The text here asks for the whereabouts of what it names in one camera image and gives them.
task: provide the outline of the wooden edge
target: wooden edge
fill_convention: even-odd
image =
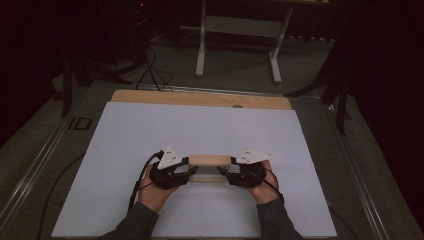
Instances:
[[[188,163],[199,167],[229,166],[231,164],[230,155],[189,155]]]
[[[198,167],[223,167],[228,169],[231,165],[231,156],[229,155],[189,155],[188,162],[190,168],[193,166]],[[206,177],[199,174],[194,174],[190,176],[190,182],[213,182],[213,183],[223,183],[227,180],[225,176],[221,176],[216,170],[216,177]]]
[[[217,93],[157,92],[120,89],[115,91],[111,101],[210,107],[241,106],[243,108],[292,110],[289,100],[284,97]]]

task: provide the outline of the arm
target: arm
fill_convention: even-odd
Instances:
[[[271,171],[271,164],[268,160],[264,161],[263,165]],[[278,188],[277,179],[272,174],[267,174],[265,180]],[[294,229],[293,223],[284,208],[283,201],[279,197],[279,193],[265,183],[248,189],[248,191],[258,203],[257,211],[263,240],[303,239]]]
[[[140,182],[142,189],[138,192],[137,203],[134,204],[114,231],[99,237],[99,240],[150,239],[159,219],[158,212],[162,209],[168,197],[177,190],[177,188],[163,190],[152,184],[148,177],[151,169],[152,165],[149,165],[145,177]]]

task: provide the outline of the white stand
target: white stand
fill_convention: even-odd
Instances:
[[[293,8],[289,8],[286,12],[284,22],[251,20],[241,18],[230,18],[220,16],[206,15],[206,0],[202,4],[202,19],[200,22],[200,47],[197,57],[196,76],[203,76],[205,65],[205,34],[206,31],[221,32],[230,34],[242,34],[261,37],[277,38],[277,45],[274,50],[269,53],[271,69],[275,83],[281,83],[281,74],[278,67],[277,56],[280,51],[284,35],[293,12]]]

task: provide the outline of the person's right hand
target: person's right hand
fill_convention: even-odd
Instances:
[[[264,165],[265,169],[272,171],[269,160],[263,161],[262,164]],[[278,188],[277,179],[269,171],[266,171],[267,174],[266,174],[265,180],[271,183],[275,188]],[[262,182],[261,185],[257,187],[247,189],[247,191],[249,191],[249,193],[253,196],[256,203],[258,204],[271,202],[280,197],[279,194],[274,189],[272,189],[270,186],[268,186],[264,182]]]

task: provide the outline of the metal frame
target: metal frame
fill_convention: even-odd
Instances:
[[[356,191],[358,192],[359,200],[362,203],[362,207],[364,208],[364,212],[367,215],[375,238],[377,240],[390,240],[386,227],[384,226],[380,214],[378,213],[377,206],[375,205],[375,202],[365,184],[364,178],[362,177],[359,167],[356,164],[356,160],[353,157],[352,152],[350,151],[349,143],[346,139],[346,136],[341,136],[336,126],[337,123],[334,116],[336,114],[336,111],[333,105],[326,109],[326,113],[329,121],[333,123],[331,124],[331,126],[333,126],[334,134],[338,136],[340,144],[342,145],[342,150],[347,156],[349,171],[352,175],[352,182],[355,185]]]
[[[206,54],[205,35],[206,31],[211,31],[261,37],[275,37],[277,39],[277,44],[274,50],[269,52],[269,60],[274,82],[277,84],[281,83],[282,79],[277,62],[277,56],[280,52],[280,47],[283,43],[292,12],[293,8],[289,8],[287,10],[285,19],[282,23],[276,21],[209,16],[206,14],[206,0],[203,0],[202,18],[200,21],[200,47],[197,57],[196,76],[203,76]]]

